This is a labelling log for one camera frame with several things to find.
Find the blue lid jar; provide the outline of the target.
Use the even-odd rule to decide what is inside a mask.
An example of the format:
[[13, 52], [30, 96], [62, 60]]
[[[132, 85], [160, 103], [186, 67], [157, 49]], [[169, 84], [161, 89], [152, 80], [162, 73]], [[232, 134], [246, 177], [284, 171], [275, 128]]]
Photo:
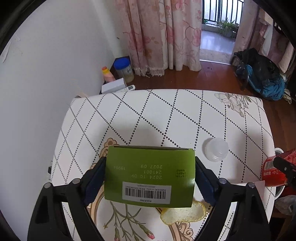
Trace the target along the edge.
[[123, 78], [126, 83], [130, 83], [134, 80], [134, 73], [128, 57], [117, 58], [113, 65], [118, 76]]

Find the black balcony railing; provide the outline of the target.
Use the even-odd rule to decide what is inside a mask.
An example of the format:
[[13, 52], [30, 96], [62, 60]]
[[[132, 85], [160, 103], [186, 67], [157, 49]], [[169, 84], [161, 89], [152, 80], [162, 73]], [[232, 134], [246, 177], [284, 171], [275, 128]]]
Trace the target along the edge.
[[220, 21], [240, 24], [244, 0], [203, 0], [203, 24], [215, 26]]

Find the green cardboard box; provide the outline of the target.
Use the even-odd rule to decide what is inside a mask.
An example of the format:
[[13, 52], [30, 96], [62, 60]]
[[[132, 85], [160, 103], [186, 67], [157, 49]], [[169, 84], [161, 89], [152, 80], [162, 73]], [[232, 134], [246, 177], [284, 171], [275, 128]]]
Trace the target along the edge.
[[104, 196], [109, 201], [157, 208], [191, 207], [194, 187], [193, 149], [108, 148]]

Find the orange cap bottle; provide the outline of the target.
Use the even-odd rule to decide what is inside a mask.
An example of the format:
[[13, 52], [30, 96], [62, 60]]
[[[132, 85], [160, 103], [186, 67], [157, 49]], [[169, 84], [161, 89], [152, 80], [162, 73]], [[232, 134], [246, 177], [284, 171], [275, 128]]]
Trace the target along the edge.
[[114, 77], [114, 75], [110, 72], [110, 70], [106, 66], [102, 67], [102, 74], [103, 74], [104, 80], [107, 83], [116, 80], [115, 77]]

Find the pink floral curtain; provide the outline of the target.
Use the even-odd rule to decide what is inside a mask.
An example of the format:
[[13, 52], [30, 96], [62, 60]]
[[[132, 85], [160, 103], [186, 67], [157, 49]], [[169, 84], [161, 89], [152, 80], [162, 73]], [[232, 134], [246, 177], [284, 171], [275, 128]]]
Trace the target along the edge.
[[138, 76], [187, 66], [200, 71], [202, 1], [116, 1], [129, 57]]

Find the white diamond pattern tablecloth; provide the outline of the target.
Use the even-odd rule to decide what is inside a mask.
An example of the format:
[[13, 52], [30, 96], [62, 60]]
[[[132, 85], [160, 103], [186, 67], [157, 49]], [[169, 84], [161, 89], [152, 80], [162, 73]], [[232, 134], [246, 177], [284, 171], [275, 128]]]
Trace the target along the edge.
[[205, 90], [76, 98], [51, 169], [66, 240], [270, 240], [261, 99]]

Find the white flat box on floor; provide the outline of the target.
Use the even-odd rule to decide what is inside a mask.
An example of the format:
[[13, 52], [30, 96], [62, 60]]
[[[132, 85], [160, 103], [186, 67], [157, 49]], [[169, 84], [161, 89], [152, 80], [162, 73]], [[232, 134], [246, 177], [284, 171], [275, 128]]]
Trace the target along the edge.
[[126, 87], [127, 87], [127, 85], [126, 85], [124, 78], [120, 78], [120, 79], [117, 79], [117, 80], [114, 80], [112, 82], [102, 85], [101, 93], [102, 94], [113, 93], [113, 92], [117, 92], [119, 90], [122, 90]]

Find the clear plastic cup lid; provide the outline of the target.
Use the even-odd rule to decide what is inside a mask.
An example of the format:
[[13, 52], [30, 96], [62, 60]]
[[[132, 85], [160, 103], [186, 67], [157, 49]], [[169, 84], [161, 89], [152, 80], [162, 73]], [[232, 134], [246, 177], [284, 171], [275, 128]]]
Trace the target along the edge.
[[229, 145], [222, 138], [209, 138], [203, 144], [205, 157], [211, 162], [220, 162], [228, 154]]

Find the blue clothes pile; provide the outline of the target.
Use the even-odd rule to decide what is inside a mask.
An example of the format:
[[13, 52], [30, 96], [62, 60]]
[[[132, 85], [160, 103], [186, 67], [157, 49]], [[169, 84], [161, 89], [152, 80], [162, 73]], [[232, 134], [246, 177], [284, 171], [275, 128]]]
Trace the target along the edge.
[[235, 52], [230, 63], [243, 86], [250, 85], [265, 99], [282, 99], [285, 82], [279, 68], [266, 56], [260, 55], [256, 49]]

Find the red cola can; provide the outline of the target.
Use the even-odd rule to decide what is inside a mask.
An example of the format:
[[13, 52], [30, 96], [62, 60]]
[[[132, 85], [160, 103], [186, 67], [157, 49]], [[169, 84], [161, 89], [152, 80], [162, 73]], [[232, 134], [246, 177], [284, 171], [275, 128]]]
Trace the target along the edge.
[[295, 149], [284, 152], [281, 148], [275, 148], [275, 155], [268, 157], [262, 167], [262, 181], [265, 181], [266, 187], [287, 185], [284, 173], [273, 165], [273, 160], [277, 156], [295, 165]]

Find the potted green plant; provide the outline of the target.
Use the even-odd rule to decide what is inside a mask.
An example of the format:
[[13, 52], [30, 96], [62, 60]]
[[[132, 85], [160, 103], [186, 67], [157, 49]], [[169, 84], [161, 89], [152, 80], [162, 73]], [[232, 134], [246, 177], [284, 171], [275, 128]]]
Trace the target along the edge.
[[236, 38], [239, 25], [234, 21], [224, 20], [217, 22], [218, 33], [227, 38]]

